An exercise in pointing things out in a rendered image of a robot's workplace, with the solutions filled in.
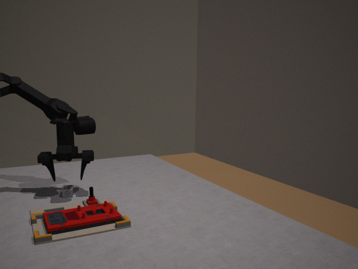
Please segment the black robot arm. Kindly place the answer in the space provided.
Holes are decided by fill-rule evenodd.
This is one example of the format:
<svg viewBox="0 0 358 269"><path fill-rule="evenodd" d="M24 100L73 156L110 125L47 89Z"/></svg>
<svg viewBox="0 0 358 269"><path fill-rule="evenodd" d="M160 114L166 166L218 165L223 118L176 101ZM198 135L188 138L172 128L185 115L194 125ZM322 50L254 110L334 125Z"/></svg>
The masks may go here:
<svg viewBox="0 0 358 269"><path fill-rule="evenodd" d="M78 112L60 99L49 98L38 90L23 82L20 77L8 76L0 73L0 81L9 83L0 88L0 97L16 93L28 102L44 111L44 114L56 124L57 137L72 137L76 135L93 134L96 131L96 123L89 116L77 117ZM70 114L68 120L67 116ZM78 146L72 144L57 146L57 161L71 161L78 156Z"/></svg>

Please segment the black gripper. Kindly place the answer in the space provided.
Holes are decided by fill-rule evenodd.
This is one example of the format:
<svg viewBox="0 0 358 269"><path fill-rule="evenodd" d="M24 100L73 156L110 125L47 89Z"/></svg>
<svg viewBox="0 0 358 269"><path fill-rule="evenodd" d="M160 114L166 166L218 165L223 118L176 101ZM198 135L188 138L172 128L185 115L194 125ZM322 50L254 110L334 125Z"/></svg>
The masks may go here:
<svg viewBox="0 0 358 269"><path fill-rule="evenodd" d="M72 137L57 137L57 145L68 145L72 144L74 146L74 136ZM53 179L53 181L56 181L55 176L55 169L54 169L54 163L53 160L57 159L56 154L52 154L51 152L41 152L38 157L37 161L38 163L42 163L42 165L45 165ZM72 157L72 159L82 159L82 165L81 165L81 174L80 174L80 180L83 178L84 169L87 164L90 164L90 161L94 161L94 151L93 150L83 150L82 153L78 153L77 157Z"/></svg>

